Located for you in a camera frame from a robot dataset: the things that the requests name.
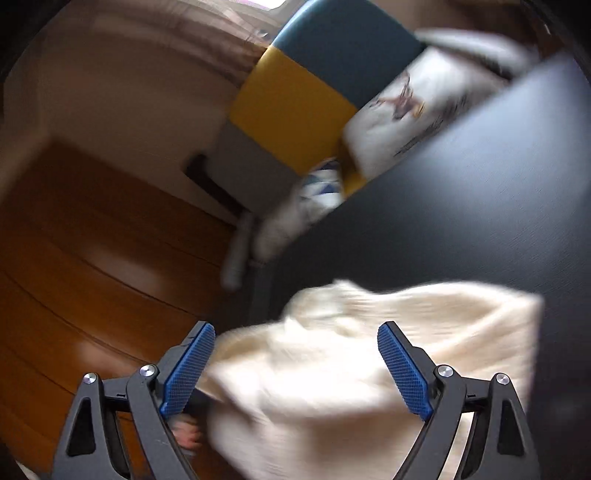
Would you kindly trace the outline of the blue triangle pattern cushion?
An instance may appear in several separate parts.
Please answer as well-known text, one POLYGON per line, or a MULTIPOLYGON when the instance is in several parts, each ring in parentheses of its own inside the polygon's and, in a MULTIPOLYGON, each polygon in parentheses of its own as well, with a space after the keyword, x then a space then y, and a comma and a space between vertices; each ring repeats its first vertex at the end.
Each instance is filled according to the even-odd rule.
POLYGON ((259 224, 252 241, 253 259, 270 262, 344 201, 341 165, 335 157, 325 159, 259 224))

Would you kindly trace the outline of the yellow blue grey sofa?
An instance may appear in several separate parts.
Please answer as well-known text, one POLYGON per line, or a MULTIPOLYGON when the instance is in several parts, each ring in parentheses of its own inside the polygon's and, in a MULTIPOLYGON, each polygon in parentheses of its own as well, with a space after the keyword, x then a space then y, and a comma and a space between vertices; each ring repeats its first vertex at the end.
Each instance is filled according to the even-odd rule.
POLYGON ((185 175, 235 216, 263 217, 341 149, 342 129, 425 49, 371 1, 308 1, 260 57, 185 175))

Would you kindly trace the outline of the cream knitted sweater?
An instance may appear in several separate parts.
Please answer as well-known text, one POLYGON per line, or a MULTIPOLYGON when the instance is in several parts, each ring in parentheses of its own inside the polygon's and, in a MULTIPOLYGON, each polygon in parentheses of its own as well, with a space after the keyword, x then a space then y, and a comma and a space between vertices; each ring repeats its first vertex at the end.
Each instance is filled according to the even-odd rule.
POLYGON ((390 479, 422 422, 379 353, 380 326, 463 376, 506 373, 527 399, 543 310, 537 294, 475 282, 302 290, 279 320, 217 338, 197 382, 213 402, 208 440, 249 479, 390 479))

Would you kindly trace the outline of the white deer print cushion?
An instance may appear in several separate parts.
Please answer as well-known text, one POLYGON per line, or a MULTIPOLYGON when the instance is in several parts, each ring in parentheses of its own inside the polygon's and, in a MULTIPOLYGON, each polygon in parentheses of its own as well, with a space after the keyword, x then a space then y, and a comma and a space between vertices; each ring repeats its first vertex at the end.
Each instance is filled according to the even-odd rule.
POLYGON ((535 46, 497 34, 437 28, 420 29, 416 36, 427 48, 345 127, 346 148, 367 180, 540 60, 535 46))

